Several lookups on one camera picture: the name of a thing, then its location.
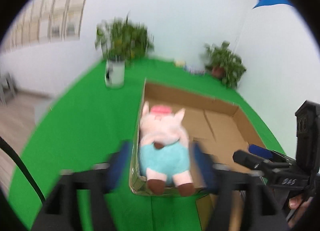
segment finger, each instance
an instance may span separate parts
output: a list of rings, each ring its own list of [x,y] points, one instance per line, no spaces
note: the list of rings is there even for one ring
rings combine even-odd
[[[289,208],[297,209],[301,202],[302,202],[302,195],[295,196],[289,199]]]
[[[306,202],[304,202],[301,205],[301,207],[307,208],[311,204],[312,199],[313,199],[313,197],[310,197]]]
[[[306,210],[307,210],[307,208],[303,207],[297,211],[295,216],[292,219],[290,219],[290,221],[288,222],[288,225],[290,228],[296,224],[296,222],[302,217],[302,215],[305,213]]]

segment white flower pot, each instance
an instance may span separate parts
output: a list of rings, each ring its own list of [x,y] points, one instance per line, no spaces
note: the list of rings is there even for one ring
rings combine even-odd
[[[124,61],[107,61],[104,80],[107,87],[122,87],[124,84]]]

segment chair leg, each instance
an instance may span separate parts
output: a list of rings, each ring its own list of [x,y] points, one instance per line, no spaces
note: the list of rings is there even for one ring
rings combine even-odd
[[[0,100],[1,100],[2,104],[4,104],[5,106],[7,105],[7,104],[5,103],[5,97],[4,97],[4,91],[3,91],[3,86],[2,86],[2,84],[0,84]]]
[[[16,92],[14,90],[13,82],[12,82],[12,79],[11,79],[10,76],[7,77],[7,84],[8,84],[8,87],[10,88],[10,91],[11,91],[12,95],[15,97],[16,96]]]

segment green screen floor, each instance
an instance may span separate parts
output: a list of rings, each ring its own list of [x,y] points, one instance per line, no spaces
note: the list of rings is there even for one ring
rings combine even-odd
[[[133,138],[146,77],[240,105],[265,145],[283,152],[242,97],[210,75],[190,75],[172,63],[143,59],[126,69],[124,87],[112,90],[105,86],[104,71],[105,64],[98,64],[57,102],[21,156],[45,196],[58,180],[61,169],[88,170],[117,151],[121,140]],[[129,163],[119,188],[105,197],[119,231],[201,230],[195,197],[134,195],[128,186],[128,169]],[[84,230],[92,230],[87,192],[79,192],[79,198]],[[16,170],[12,180],[9,201],[30,228],[41,203],[20,170]]]

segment pig plush foot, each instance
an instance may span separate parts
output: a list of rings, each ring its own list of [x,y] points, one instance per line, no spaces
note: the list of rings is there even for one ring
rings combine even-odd
[[[160,179],[150,179],[147,185],[155,195],[162,195],[164,192],[165,182]]]
[[[193,183],[185,183],[178,186],[178,191],[182,197],[187,197],[193,195],[196,189]]]

